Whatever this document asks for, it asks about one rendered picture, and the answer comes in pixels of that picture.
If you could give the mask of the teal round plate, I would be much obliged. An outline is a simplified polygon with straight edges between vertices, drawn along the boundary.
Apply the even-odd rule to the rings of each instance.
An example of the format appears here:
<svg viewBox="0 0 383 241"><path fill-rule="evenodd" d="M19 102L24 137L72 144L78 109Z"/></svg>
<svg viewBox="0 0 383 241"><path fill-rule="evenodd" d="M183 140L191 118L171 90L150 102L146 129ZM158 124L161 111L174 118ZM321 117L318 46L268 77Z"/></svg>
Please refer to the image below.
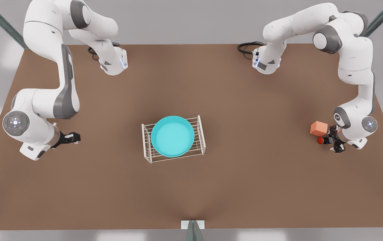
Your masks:
<svg viewBox="0 0 383 241"><path fill-rule="evenodd" d="M151 132L154 149L165 157L179 157L192 147L194 129L180 116L166 116L159 120Z"/></svg>

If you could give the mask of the orange cube block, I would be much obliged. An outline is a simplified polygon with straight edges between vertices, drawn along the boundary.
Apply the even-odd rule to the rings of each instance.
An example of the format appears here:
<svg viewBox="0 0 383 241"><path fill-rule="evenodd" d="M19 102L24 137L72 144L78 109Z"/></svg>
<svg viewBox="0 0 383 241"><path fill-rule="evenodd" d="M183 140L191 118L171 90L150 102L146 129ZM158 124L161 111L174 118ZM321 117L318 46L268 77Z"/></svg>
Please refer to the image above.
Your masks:
<svg viewBox="0 0 383 241"><path fill-rule="evenodd" d="M324 136L329 132L328 124L323 122L314 122L310 127L310 134L315 136Z"/></svg>

